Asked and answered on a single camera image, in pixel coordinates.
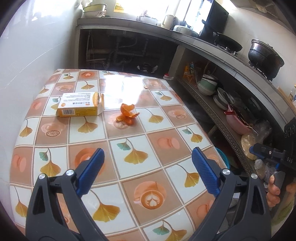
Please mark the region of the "right hand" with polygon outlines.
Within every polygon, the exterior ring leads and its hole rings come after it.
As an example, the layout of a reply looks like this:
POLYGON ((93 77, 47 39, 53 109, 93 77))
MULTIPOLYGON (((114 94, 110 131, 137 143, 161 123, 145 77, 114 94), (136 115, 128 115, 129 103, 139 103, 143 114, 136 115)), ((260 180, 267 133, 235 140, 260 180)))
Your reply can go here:
MULTIPOLYGON (((275 207, 280 203, 280 189, 274 184, 274 175, 271 175, 268 183, 268 192, 266 195, 267 204, 269 207, 275 207)), ((286 187, 287 199, 285 204, 289 204, 295 196, 295 182, 290 183, 286 187)))

